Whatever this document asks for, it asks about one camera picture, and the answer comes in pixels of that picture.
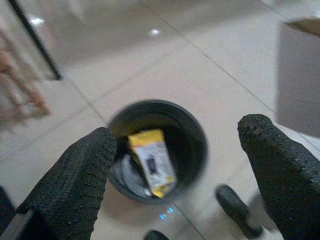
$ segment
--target yellow and white packaging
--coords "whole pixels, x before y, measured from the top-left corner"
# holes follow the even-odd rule
[[[164,134],[160,129],[128,136],[131,150],[138,156],[151,192],[164,198],[177,185]]]

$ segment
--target black trash can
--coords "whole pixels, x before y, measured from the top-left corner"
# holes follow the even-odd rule
[[[128,198],[143,204],[165,204],[181,197],[197,182],[207,161],[207,141],[198,121],[181,106],[164,100],[145,100],[130,105],[110,122],[117,139],[117,154],[109,179]],[[175,189],[163,199],[148,192],[143,172],[130,159],[128,136],[161,129],[177,177]]]

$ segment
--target tile floor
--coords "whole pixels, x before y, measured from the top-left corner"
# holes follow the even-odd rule
[[[1,130],[0,183],[19,205],[71,143],[104,126],[123,106],[164,99],[189,110],[206,132],[203,178],[184,198],[157,206],[131,201],[108,182],[91,239],[141,240],[149,229],[172,240],[244,239],[219,207],[214,189],[227,183],[248,204],[258,192],[237,122],[250,113],[276,119],[279,26],[319,15],[320,2],[107,3],[85,23],[68,19],[56,33],[53,54],[64,79],[39,86],[52,115]],[[152,29],[160,34],[148,34]],[[279,127],[320,159],[319,139]],[[160,219],[168,207],[174,212]],[[282,236],[265,231],[260,239]]]

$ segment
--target cardboard box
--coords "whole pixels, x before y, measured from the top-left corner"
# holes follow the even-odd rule
[[[320,19],[281,27],[277,122],[320,138]]]

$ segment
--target black pole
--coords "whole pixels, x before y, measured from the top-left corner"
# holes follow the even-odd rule
[[[54,61],[52,60],[52,58],[50,57],[50,55],[48,54],[48,52],[45,49],[45,46],[42,44],[42,42],[40,41],[39,37],[37,36],[36,32],[34,31],[34,29],[32,28],[32,26],[29,24],[23,10],[21,9],[21,7],[19,6],[19,4],[17,3],[16,0],[8,0],[11,7],[13,8],[13,10],[15,11],[15,14],[18,16],[18,18],[20,19],[20,21],[22,22],[23,26],[25,27],[25,29],[27,30],[27,32],[29,33],[30,37],[32,38],[34,44],[37,46],[37,48],[39,49],[41,55],[43,56],[44,60],[47,62],[47,64],[49,65],[49,67],[51,68],[55,78],[61,79],[61,75],[58,72],[56,65],[54,63]]]

